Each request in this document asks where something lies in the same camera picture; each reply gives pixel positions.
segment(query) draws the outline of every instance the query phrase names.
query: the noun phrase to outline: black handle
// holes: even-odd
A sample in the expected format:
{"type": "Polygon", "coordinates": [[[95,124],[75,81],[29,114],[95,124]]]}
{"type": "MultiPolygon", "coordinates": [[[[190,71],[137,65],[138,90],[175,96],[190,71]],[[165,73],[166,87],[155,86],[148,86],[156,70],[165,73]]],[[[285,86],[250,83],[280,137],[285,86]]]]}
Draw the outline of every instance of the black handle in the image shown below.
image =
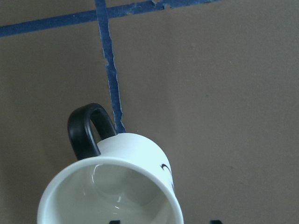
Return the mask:
{"type": "Polygon", "coordinates": [[[69,117],[68,132],[78,160],[100,155],[90,120],[102,140],[117,135],[109,115],[101,105],[93,103],[76,109],[69,117]]]}

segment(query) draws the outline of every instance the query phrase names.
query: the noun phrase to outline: mug exterior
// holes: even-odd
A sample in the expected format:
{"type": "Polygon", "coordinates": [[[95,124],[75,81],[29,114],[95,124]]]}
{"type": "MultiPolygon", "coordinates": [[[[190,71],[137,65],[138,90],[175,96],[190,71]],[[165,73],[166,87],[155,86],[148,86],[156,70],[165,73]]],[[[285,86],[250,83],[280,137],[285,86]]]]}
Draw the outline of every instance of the mug exterior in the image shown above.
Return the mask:
{"type": "Polygon", "coordinates": [[[40,200],[37,224],[55,224],[56,218],[51,212],[51,197],[59,185],[73,173],[88,166],[102,164],[116,165],[134,170],[153,181],[165,194],[174,215],[174,224],[183,224],[183,215],[175,197],[171,167],[162,149],[146,137],[133,133],[120,133],[100,141],[97,144],[100,156],[75,162],[59,174],[47,186],[40,200]]]}

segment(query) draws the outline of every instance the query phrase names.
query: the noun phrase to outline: white mug with black handle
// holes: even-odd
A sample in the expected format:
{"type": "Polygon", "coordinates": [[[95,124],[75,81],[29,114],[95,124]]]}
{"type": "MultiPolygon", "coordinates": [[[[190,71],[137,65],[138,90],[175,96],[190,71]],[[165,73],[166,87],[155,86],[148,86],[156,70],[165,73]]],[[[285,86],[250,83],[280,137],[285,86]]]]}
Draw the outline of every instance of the white mug with black handle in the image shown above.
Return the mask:
{"type": "Polygon", "coordinates": [[[76,109],[68,131],[78,161],[47,186],[38,224],[184,223],[169,161],[156,143],[138,134],[117,134],[99,104],[76,109]]]}

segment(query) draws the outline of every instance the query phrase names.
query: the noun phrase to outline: blue painter's tape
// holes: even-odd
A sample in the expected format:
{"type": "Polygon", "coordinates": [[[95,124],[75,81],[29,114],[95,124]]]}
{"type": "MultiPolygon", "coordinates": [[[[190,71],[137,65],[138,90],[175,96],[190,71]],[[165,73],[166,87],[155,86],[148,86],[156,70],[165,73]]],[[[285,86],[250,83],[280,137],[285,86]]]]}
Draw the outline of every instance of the blue painter's tape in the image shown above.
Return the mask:
{"type": "Polygon", "coordinates": [[[98,23],[100,28],[100,36],[102,40],[102,47],[104,57],[106,59],[106,71],[108,75],[108,83],[110,89],[110,96],[112,102],[112,109],[114,113],[114,121],[117,133],[126,132],[125,127],[121,121],[121,99],[119,93],[119,87],[117,82],[117,71],[114,64],[114,55],[112,49],[112,40],[109,32],[109,22],[107,15],[107,8],[105,0],[95,0],[96,12],[98,17],[98,23]]]}
{"type": "Polygon", "coordinates": [[[147,0],[137,3],[132,3],[123,6],[115,6],[107,8],[109,19],[122,17],[128,14],[141,14],[158,10],[163,10],[168,7],[177,8],[184,6],[197,5],[202,3],[208,3],[218,0],[160,0],[155,2],[154,0],[147,0]]]}
{"type": "Polygon", "coordinates": [[[74,25],[83,22],[91,22],[96,20],[97,20],[96,11],[92,10],[92,11],[86,11],[81,13],[56,16],[47,19],[22,22],[22,23],[0,27],[0,37],[44,30],[49,28],[74,25]]]}

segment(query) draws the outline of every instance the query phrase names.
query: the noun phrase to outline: white mug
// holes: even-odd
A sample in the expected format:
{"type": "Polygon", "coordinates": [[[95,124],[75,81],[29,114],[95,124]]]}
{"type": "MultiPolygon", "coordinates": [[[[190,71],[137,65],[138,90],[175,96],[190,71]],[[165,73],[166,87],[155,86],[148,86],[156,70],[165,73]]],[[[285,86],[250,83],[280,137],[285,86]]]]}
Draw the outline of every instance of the white mug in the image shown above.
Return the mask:
{"type": "Polygon", "coordinates": [[[47,186],[38,224],[183,224],[171,167],[162,149],[133,133],[116,134],[99,104],[76,109],[68,122],[79,159],[47,186]],[[90,120],[100,134],[95,143],[90,120]]]}

